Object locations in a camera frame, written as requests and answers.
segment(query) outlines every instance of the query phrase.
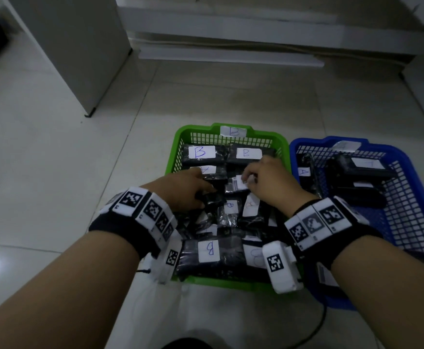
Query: green plastic basket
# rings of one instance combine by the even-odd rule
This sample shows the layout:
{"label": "green plastic basket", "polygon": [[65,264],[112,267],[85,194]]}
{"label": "green plastic basket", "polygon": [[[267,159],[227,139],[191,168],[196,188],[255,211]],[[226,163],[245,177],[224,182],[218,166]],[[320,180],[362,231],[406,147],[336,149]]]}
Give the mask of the green plastic basket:
{"label": "green plastic basket", "polygon": [[[221,126],[245,128],[247,129],[246,137],[221,136]],[[186,125],[180,128],[175,134],[165,173],[169,174],[181,170],[181,149],[183,148],[185,143],[204,145],[228,145],[233,142],[256,147],[275,148],[277,152],[277,157],[281,159],[285,168],[288,171],[291,171],[289,145],[286,139],[281,134],[267,131],[256,131],[251,126],[215,123],[211,126]],[[185,282],[199,285],[209,285],[213,287],[226,287],[230,289],[273,292],[271,284],[257,282],[250,283],[243,281],[222,280],[193,276],[187,277]]]}

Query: cable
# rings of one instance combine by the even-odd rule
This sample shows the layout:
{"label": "cable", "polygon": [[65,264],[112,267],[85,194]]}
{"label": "cable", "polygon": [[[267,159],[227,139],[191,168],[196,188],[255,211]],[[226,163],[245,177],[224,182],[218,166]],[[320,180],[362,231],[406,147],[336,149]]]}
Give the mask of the cable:
{"label": "cable", "polygon": [[293,344],[289,347],[287,347],[286,349],[296,349],[299,348],[300,346],[302,346],[303,344],[306,344],[309,340],[311,340],[322,328],[322,326],[325,323],[325,318],[327,317],[327,305],[324,304],[324,310],[322,312],[322,318],[320,319],[319,324],[317,325],[317,327],[312,331],[311,334],[309,334],[306,338],[304,338],[303,340],[298,341],[296,344]]}
{"label": "cable", "polygon": [[272,43],[196,43],[189,41],[163,41],[163,40],[144,40],[144,39],[136,39],[131,38],[131,40],[138,43],[145,44],[159,44],[159,45],[189,45],[189,46],[208,46],[208,47],[236,47],[236,46],[265,46],[265,47],[276,47],[282,48],[292,51],[301,52],[304,54],[310,55],[318,55],[318,56],[331,56],[331,57],[341,57],[341,58],[356,58],[360,60],[368,60],[368,61],[379,61],[379,62],[387,62],[390,64],[396,64],[402,67],[406,67],[407,63],[403,61],[393,60],[390,58],[372,58],[369,56],[355,55],[355,54],[347,54],[347,53],[338,53],[338,52],[321,52],[321,51],[312,51],[299,48],[297,46],[285,45],[285,44],[272,44]]}

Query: person's right arm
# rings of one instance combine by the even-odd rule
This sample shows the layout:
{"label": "person's right arm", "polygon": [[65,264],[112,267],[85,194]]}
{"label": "person's right arm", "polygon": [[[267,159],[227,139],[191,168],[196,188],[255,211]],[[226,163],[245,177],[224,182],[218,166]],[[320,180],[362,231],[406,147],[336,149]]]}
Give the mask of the person's right arm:
{"label": "person's right arm", "polygon": [[[257,197],[288,218],[317,199],[304,191],[279,159],[264,156],[243,173]],[[386,348],[424,348],[424,264],[374,236],[349,244],[334,260],[331,272]]]}

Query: person's left arm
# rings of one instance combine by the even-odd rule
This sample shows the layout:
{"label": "person's left arm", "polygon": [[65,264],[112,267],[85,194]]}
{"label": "person's left arm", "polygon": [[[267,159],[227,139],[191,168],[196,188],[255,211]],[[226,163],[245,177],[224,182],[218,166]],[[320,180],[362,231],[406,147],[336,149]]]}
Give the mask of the person's left arm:
{"label": "person's left arm", "polygon": [[[142,187],[174,212],[201,208],[196,193],[214,191],[198,168]],[[121,236],[85,234],[0,305],[0,349],[104,348],[138,264]]]}

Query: tiled floor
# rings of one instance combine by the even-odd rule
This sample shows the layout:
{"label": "tiled floor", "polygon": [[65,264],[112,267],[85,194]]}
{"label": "tiled floor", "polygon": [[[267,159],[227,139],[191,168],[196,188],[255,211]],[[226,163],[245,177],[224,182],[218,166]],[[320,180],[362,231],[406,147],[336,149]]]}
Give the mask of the tiled floor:
{"label": "tiled floor", "polygon": [[[403,149],[424,184],[424,115],[399,68],[325,59],[324,69],[139,61],[132,56],[93,118],[29,40],[0,56],[0,303],[85,232],[119,189],[164,173],[186,124],[240,123],[288,141],[364,137]],[[136,276],[108,348],[156,349],[182,335],[216,348],[282,348],[306,336],[321,306],[288,296]],[[304,348],[377,343],[355,312],[328,311]]]}

